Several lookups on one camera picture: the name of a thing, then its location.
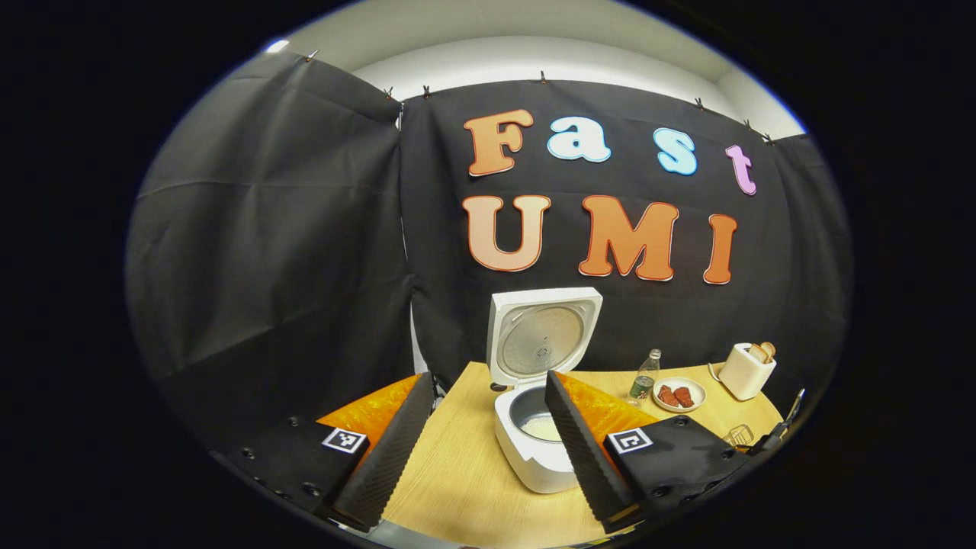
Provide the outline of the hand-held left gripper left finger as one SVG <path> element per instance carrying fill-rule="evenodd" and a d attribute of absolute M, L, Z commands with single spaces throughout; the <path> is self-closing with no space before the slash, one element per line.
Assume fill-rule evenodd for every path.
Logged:
<path fill-rule="evenodd" d="M 433 400 L 432 376 L 415 374 L 318 419 L 283 419 L 213 458 L 308 515 L 367 532 L 379 525 Z"/>

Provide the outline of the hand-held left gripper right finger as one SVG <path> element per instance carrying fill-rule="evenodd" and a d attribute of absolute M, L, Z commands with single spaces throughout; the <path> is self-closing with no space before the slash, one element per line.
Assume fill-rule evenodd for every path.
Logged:
<path fill-rule="evenodd" d="M 563 373 L 548 373 L 544 400 L 606 534 L 672 521 L 761 461 L 687 415 L 655 419 Z"/>

